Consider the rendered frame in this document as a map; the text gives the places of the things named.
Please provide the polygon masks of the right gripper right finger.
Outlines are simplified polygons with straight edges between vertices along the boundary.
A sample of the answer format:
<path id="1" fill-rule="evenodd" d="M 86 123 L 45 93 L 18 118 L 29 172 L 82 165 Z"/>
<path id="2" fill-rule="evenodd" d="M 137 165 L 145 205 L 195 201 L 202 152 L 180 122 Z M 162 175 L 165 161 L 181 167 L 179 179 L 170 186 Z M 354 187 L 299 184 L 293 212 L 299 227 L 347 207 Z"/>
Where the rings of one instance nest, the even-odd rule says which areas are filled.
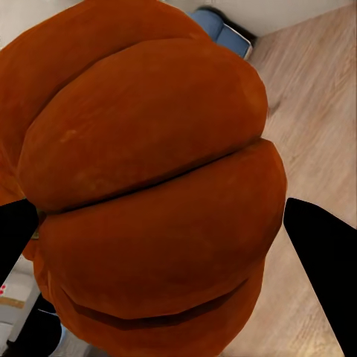
<path id="1" fill-rule="evenodd" d="M 295 198 L 283 223 L 345 357 L 357 357 L 357 230 Z"/>

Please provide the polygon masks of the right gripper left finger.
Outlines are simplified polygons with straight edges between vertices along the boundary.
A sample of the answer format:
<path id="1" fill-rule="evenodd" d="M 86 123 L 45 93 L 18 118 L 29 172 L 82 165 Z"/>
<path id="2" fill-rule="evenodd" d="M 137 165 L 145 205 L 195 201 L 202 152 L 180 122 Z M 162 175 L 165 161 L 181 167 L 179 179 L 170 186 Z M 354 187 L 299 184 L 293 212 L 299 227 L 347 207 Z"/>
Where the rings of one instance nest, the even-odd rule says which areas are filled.
<path id="1" fill-rule="evenodd" d="M 0 288 L 38 226 L 36 206 L 27 199 L 0 206 Z"/>

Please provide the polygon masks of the pumpkin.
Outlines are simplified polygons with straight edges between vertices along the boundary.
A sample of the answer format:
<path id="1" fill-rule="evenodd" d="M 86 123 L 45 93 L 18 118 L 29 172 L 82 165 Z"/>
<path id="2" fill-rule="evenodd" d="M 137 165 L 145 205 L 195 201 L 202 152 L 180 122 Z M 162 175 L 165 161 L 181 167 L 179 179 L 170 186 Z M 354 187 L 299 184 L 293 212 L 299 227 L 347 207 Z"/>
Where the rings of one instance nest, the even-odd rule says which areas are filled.
<path id="1" fill-rule="evenodd" d="M 0 50 L 0 206 L 64 329 L 217 357 L 251 317 L 287 177 L 257 70 L 159 0 L 84 0 Z"/>

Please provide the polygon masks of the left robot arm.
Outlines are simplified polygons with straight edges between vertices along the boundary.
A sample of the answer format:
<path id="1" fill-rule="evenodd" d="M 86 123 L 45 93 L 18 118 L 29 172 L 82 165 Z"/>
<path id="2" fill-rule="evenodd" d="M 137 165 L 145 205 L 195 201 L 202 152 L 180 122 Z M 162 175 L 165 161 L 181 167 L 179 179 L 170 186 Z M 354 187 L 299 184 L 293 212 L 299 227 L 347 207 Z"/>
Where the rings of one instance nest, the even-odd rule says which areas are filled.
<path id="1" fill-rule="evenodd" d="M 1 357 L 51 357 L 62 339 L 63 327 L 38 284 L 30 291 Z"/>

